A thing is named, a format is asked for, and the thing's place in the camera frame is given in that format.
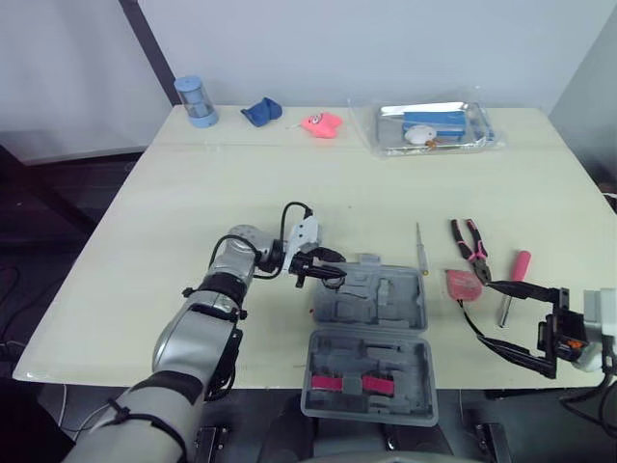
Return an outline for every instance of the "pliers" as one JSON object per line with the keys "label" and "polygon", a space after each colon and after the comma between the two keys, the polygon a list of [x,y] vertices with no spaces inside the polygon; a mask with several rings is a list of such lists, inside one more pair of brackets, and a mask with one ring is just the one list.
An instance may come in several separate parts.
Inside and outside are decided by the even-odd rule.
{"label": "pliers", "polygon": [[463,259],[466,259],[469,263],[471,263],[475,276],[478,277],[480,282],[482,282],[482,285],[485,285],[491,282],[491,270],[486,263],[486,258],[489,256],[489,253],[486,252],[486,248],[482,242],[482,236],[480,236],[480,231],[475,226],[473,221],[471,219],[467,219],[465,222],[469,227],[471,236],[473,236],[475,252],[471,250],[465,241],[463,241],[463,236],[461,235],[459,224],[456,219],[450,221],[452,226],[452,236],[454,236],[454,241],[459,247],[459,251],[461,251],[461,256],[463,256]]}

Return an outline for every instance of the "open tool case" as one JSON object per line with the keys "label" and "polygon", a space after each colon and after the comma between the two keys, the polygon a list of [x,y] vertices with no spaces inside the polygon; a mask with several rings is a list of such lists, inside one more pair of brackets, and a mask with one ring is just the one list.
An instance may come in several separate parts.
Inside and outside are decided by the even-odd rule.
{"label": "open tool case", "polygon": [[419,271],[338,263],[338,289],[317,287],[313,316],[321,326],[308,344],[302,411],[319,418],[433,426],[438,420],[431,349]]}

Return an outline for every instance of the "pink toy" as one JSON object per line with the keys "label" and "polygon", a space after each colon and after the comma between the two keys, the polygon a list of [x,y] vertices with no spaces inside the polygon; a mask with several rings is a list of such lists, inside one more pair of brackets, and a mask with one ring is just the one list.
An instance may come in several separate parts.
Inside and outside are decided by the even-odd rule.
{"label": "pink toy", "polygon": [[455,301],[475,301],[482,294],[482,283],[471,272],[446,270],[447,292]]}
{"label": "pink toy", "polygon": [[330,113],[320,113],[304,119],[300,126],[317,138],[334,138],[336,128],[343,123],[339,116]]}

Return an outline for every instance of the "table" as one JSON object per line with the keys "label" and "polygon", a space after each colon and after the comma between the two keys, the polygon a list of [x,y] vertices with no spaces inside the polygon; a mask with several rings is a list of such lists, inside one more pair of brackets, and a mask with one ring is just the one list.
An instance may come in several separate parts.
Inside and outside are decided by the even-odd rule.
{"label": "table", "polygon": [[[193,128],[175,107],[130,174],[30,340],[13,377],[28,381],[129,386],[150,374],[152,347],[199,283],[216,240],[237,224],[276,234],[289,201],[314,208],[323,245],[348,260],[374,253],[385,264],[417,265],[421,224],[431,274],[425,279],[437,387],[501,389],[590,386],[600,374],[560,362],[556,380],[508,364],[480,344],[445,290],[443,270],[467,269],[449,219],[473,218],[494,279],[508,277],[516,252],[533,254],[528,280],[571,290],[617,282],[617,221],[547,117],[535,109],[494,109],[507,147],[460,155],[383,160],[371,155],[345,108],[338,138],[316,140],[291,127],[323,108],[285,108],[253,128],[239,107]],[[288,223],[300,219],[290,215]],[[307,359],[312,285],[295,278],[254,281],[241,323],[237,388],[299,388]],[[470,308],[487,336],[529,348],[550,307],[517,301],[496,326],[501,295],[486,290]]]}

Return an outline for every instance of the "blue cap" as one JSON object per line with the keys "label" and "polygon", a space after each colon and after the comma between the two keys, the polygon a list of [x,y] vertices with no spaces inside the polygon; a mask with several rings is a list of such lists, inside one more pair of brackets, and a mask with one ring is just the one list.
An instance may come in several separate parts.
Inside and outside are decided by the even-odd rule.
{"label": "blue cap", "polygon": [[201,79],[197,75],[178,77],[174,82],[174,87],[179,92],[193,92],[201,87]]}

